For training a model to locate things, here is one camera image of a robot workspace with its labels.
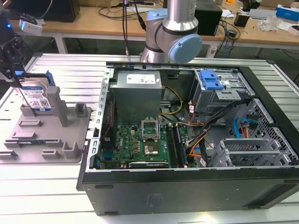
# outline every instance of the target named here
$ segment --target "table leg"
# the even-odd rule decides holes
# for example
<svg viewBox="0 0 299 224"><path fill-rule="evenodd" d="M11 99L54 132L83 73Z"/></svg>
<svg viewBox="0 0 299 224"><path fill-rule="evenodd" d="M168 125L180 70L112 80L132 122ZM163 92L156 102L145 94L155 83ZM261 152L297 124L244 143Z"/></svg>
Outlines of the table leg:
<svg viewBox="0 0 299 224"><path fill-rule="evenodd" d="M260 57L261 53L262 53L263 48L258 48L256 51L256 54L254 55L255 57Z"/></svg>
<svg viewBox="0 0 299 224"><path fill-rule="evenodd" d="M209 46L209 49L207 50L207 54L206 57L208 58L214 58L215 57L215 53L217 51L218 48L218 43L211 43Z"/></svg>
<svg viewBox="0 0 299 224"><path fill-rule="evenodd" d="M57 48L58 48L58 52L60 54L67 54L67 48L66 48L66 44L65 44L65 40L64 38L61 36L55 36L55 41L57 44Z"/></svg>

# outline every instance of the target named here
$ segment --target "yellow power cable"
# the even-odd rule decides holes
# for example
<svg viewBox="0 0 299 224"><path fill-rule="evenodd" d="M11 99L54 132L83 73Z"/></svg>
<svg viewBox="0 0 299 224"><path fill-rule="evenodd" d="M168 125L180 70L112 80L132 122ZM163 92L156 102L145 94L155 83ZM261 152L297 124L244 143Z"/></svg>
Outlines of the yellow power cable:
<svg viewBox="0 0 299 224"><path fill-rule="evenodd" d="M181 99L181 97L177 94L177 92L175 92L172 88L166 86L165 87L166 89L169 89L170 91L172 91L178 98L179 98L179 101L181 103L181 105L179 106L178 110L174 111L174 112L169 112L169 113L159 113L159 115L173 115L173 114L176 114L178 112L181 111L181 109L183 108L183 101Z"/></svg>

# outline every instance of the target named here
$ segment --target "blue plastic clip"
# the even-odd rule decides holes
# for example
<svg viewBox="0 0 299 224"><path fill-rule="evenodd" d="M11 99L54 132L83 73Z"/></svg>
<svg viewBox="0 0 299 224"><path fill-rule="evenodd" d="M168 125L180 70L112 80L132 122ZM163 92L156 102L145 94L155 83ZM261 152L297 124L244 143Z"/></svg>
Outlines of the blue plastic clip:
<svg viewBox="0 0 299 224"><path fill-rule="evenodd" d="M220 84L218 76L213 70L200 70L201 80L205 85L206 90L223 90L223 85Z"/></svg>

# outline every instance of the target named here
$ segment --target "motherboard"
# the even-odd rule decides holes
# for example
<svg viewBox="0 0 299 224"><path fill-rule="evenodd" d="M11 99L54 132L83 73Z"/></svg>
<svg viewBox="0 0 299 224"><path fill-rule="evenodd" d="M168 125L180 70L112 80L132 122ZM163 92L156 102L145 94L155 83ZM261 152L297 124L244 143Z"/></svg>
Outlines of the motherboard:
<svg viewBox="0 0 299 224"><path fill-rule="evenodd" d="M145 135L158 138L146 138ZM118 125L114 148L100 150L98 165L105 169L171 168L186 165L186 126Z"/></svg>

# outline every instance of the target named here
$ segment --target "workbench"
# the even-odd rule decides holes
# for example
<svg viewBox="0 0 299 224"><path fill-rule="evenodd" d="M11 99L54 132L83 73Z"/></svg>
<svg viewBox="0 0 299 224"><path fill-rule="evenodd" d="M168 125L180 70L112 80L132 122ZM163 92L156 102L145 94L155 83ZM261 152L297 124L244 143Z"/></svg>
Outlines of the workbench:
<svg viewBox="0 0 299 224"><path fill-rule="evenodd" d="M223 1L222 6L236 13L242 6L240 1L235 0L229 4ZM113 8L111 11L118 11L120 8ZM110 16L121 16L122 13L109 13ZM141 14L146 20L146 13ZM227 18L226 21L234 23L233 19ZM274 49L299 49L299 37L290 34L285 30L263 32L258 29L259 21L249 19L246 27L241 28L240 38L235 42L235 46L254 47L254 48L274 48ZM13 21L16 30L20 30L18 21ZM24 32L18 32L21 35L27 35ZM78 17L73 23L64 23L57 21L46 21L43 26L42 36L54 37L57 43L58 51L61 54L67 53L65 38L87 38L87 39L109 39L123 40L122 22L111 20L98 14L96 7L81 7ZM219 27L215 36L202 36L204 44L209 45L206 57L214 57L216 49L221 45L224 38L224 30ZM128 40L145 41L145 32L141 29L138 20L128 21Z"/></svg>
<svg viewBox="0 0 299 224"><path fill-rule="evenodd" d="M27 72L49 70L60 97L68 106L86 102L93 109L86 135L92 136L93 119L99 100L106 62L138 62L137 56L111 55L35 55ZM275 64L265 60L208 59L191 61L198 65L249 66L291 122L299 129L299 89ZM10 88L0 101L0 147L11 133L21 111L22 97ZM299 193L269 210L214 211L98 217L84 191L76 184L80 163L47 165L0 165L0 223L298 223Z"/></svg>

